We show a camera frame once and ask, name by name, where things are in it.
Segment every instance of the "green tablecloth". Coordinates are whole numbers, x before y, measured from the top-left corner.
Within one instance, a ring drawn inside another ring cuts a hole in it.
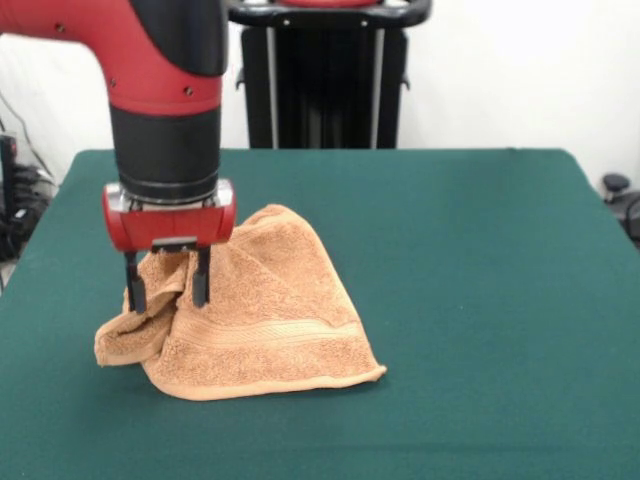
[[[75,161],[0,299],[0,478],[640,478],[640,263],[560,151],[226,151],[239,218],[317,229],[377,384],[211,403],[98,368],[122,302]]]

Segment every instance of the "white wall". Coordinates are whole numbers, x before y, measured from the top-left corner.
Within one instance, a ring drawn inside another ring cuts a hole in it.
[[[640,182],[640,3],[434,0],[410,31],[400,147],[563,147],[592,182]],[[239,28],[230,29],[222,143],[247,145]],[[78,45],[0,37],[0,90],[58,177],[74,154],[111,145],[105,87]],[[6,109],[0,115],[14,128]]]

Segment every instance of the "black knob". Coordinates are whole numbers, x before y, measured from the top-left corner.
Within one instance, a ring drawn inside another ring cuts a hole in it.
[[[602,182],[604,183],[607,191],[613,194],[621,193],[623,190],[629,188],[629,185],[631,185],[631,182],[627,177],[625,177],[624,175],[619,175],[617,173],[610,173],[608,175],[605,175],[602,179]]]

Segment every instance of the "cable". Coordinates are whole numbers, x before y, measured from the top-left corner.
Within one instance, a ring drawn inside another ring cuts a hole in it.
[[[634,198],[633,200],[631,200],[629,202],[629,205],[627,205],[627,208],[625,209],[625,212],[624,212],[624,229],[627,231],[627,235],[629,235],[629,237],[631,237],[631,239],[633,239],[633,232],[631,232],[631,218],[630,218],[630,215],[631,215],[631,210],[638,203],[640,203],[640,195],[638,195],[636,198]]]
[[[18,112],[14,110],[14,108],[11,106],[11,104],[9,103],[9,101],[4,96],[1,90],[0,90],[0,100],[2,100],[2,103],[4,103],[5,107],[7,107],[7,110],[9,110],[11,115],[13,115],[16,118],[16,120],[20,122],[20,125],[22,125],[24,138],[27,141],[27,145],[29,146],[29,149],[33,153],[33,156],[36,157],[36,160],[38,161],[40,166],[44,169],[44,171],[47,172],[47,174],[51,178],[54,178],[53,174],[51,173],[51,170],[49,170],[49,167],[47,167],[47,164],[44,162],[44,160],[42,159],[38,151],[35,149],[35,147],[33,146],[33,143],[31,143],[31,137],[29,137],[29,130],[27,129],[27,123],[24,121],[24,119],[20,115],[18,115]]]

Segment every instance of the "brown towel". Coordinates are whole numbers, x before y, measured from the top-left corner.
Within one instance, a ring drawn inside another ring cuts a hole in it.
[[[211,302],[191,302],[193,253],[140,263],[147,312],[96,333],[100,365],[141,362],[161,391],[215,400],[378,380],[386,367],[311,226],[271,205],[211,250]]]

